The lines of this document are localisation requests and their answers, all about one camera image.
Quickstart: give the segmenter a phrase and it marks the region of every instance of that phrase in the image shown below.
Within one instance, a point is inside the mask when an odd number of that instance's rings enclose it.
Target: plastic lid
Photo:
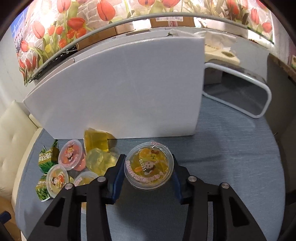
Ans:
[[[46,176],[46,188],[51,197],[55,198],[63,186],[69,182],[66,169],[57,164],[51,167]]]
[[[142,190],[156,189],[165,184],[174,169],[170,150],[155,141],[134,147],[126,157],[124,173],[134,187]]]
[[[75,178],[73,184],[74,186],[89,184],[92,180],[96,179],[97,177],[99,176],[94,172],[82,172]],[[86,202],[83,202],[81,204],[81,212],[86,214]]]
[[[59,164],[69,171],[80,162],[82,153],[82,145],[78,140],[68,141],[59,153]]]

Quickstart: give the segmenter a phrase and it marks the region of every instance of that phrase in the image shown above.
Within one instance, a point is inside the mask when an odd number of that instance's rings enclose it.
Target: metal screw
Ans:
[[[197,181],[197,177],[195,177],[195,176],[189,176],[188,177],[188,181],[190,181],[190,182],[196,182]]]
[[[100,176],[97,178],[98,182],[103,183],[104,181],[106,181],[106,178],[104,176]]]
[[[72,187],[73,187],[73,184],[72,183],[67,183],[65,185],[65,189],[67,189],[67,190],[71,189]]]
[[[221,183],[221,187],[228,189],[229,188],[229,184],[228,183]]]

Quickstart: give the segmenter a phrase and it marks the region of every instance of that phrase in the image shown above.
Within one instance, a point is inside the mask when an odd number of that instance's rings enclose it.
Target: blue tablecloth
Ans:
[[[228,182],[250,210],[267,241],[276,241],[284,215],[285,183],[279,150],[264,118],[252,119],[228,106],[203,97],[193,136],[153,138],[175,154],[192,175],[211,184]],[[149,139],[118,139],[111,144],[127,154]],[[67,140],[60,140],[62,147]],[[16,221],[28,238],[51,201],[41,202],[35,186],[42,176],[37,163],[43,145],[53,138],[44,130],[25,166],[16,203]],[[113,241],[182,240],[187,206],[179,205],[172,183],[143,192],[126,180],[115,205],[107,206]],[[85,215],[81,238],[86,240]]]

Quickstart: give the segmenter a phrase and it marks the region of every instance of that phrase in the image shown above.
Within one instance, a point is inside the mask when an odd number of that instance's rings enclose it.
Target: white partition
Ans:
[[[192,135],[203,77],[202,38],[151,38],[75,61],[24,103],[56,139],[81,139],[88,127],[115,138]]]

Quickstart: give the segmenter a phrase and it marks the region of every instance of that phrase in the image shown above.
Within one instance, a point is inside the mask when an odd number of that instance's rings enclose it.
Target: cream cushioned seat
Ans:
[[[36,131],[16,101],[0,118],[0,196],[9,201],[20,162]]]
[[[15,211],[22,172],[31,149],[42,131],[39,122],[31,114],[29,117],[16,101],[13,101],[0,117],[0,197],[11,202],[12,207],[3,208],[11,213],[12,221],[14,220],[12,208]],[[19,240],[17,233],[20,230],[17,226],[14,224],[14,227],[11,225],[7,228],[13,238]],[[20,234],[19,237],[25,241],[22,233]]]

